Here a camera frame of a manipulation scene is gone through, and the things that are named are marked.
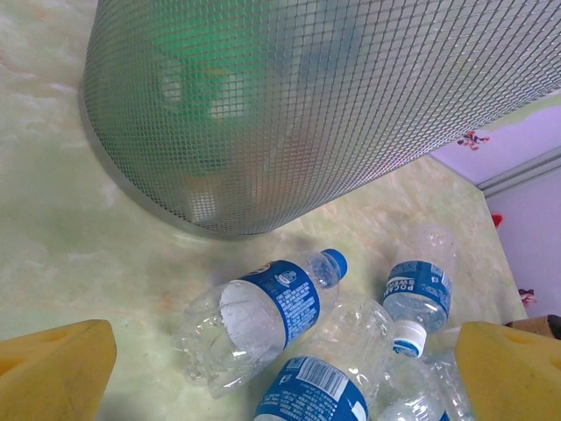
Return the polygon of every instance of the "mesh trash bin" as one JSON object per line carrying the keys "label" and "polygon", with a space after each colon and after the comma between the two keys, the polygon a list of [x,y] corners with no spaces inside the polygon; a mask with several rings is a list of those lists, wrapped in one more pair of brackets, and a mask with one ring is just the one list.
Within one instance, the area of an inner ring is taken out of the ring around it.
{"label": "mesh trash bin", "polygon": [[100,0],[87,124],[175,223],[271,231],[559,89],[560,4]]}

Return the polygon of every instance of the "blue bottle cap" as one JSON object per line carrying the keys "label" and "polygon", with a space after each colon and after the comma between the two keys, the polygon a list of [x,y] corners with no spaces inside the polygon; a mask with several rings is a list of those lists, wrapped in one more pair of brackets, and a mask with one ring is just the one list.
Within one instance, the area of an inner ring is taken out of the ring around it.
{"label": "blue bottle cap", "polygon": [[339,277],[339,281],[343,279],[343,277],[347,274],[347,260],[343,256],[343,254],[334,248],[326,248],[322,251],[322,254],[327,256],[333,264],[337,272],[337,276]]}

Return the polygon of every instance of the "brown object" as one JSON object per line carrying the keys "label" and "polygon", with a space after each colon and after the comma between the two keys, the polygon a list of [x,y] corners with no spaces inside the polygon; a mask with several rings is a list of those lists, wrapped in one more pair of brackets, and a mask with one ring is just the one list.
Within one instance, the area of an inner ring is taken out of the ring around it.
{"label": "brown object", "polygon": [[542,335],[547,338],[561,339],[561,317],[550,314],[540,318],[527,318],[524,320],[515,320],[505,324],[519,331],[525,331]]}

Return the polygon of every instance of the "barcode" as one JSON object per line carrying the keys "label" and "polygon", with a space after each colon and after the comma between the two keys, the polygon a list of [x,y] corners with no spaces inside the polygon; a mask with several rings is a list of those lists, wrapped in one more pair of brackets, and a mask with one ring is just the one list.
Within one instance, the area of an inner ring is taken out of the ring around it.
{"label": "barcode", "polygon": [[341,371],[326,362],[310,357],[302,364],[296,379],[313,384],[337,402],[349,382],[347,376]]}
{"label": "barcode", "polygon": [[444,274],[442,277],[442,281],[440,281],[444,285],[445,288],[450,289],[451,280],[447,274]]}
{"label": "barcode", "polygon": [[430,272],[434,275],[442,276],[442,269],[435,265],[430,265]]}

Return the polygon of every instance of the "crushed plastic bottle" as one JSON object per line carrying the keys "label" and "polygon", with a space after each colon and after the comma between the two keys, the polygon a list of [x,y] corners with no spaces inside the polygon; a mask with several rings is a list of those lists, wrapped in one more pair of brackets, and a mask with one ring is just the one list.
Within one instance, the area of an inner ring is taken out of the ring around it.
{"label": "crushed plastic bottle", "polygon": [[393,322],[380,304],[342,294],[279,372],[253,421],[367,421],[393,341]]}
{"label": "crushed plastic bottle", "polygon": [[188,380],[206,381],[215,398],[249,382],[331,312],[346,271],[337,250],[304,252],[197,297],[177,341]]}
{"label": "crushed plastic bottle", "polygon": [[444,420],[444,404],[430,368],[421,360],[394,353],[380,384],[372,419]]}
{"label": "crushed plastic bottle", "polygon": [[427,335],[446,324],[455,260],[454,237],[440,225],[418,226],[400,249],[383,296],[395,320],[397,353],[420,357]]}
{"label": "crushed plastic bottle", "polygon": [[425,360],[437,376],[450,421],[475,421],[475,413],[459,373],[454,350],[435,353]]}

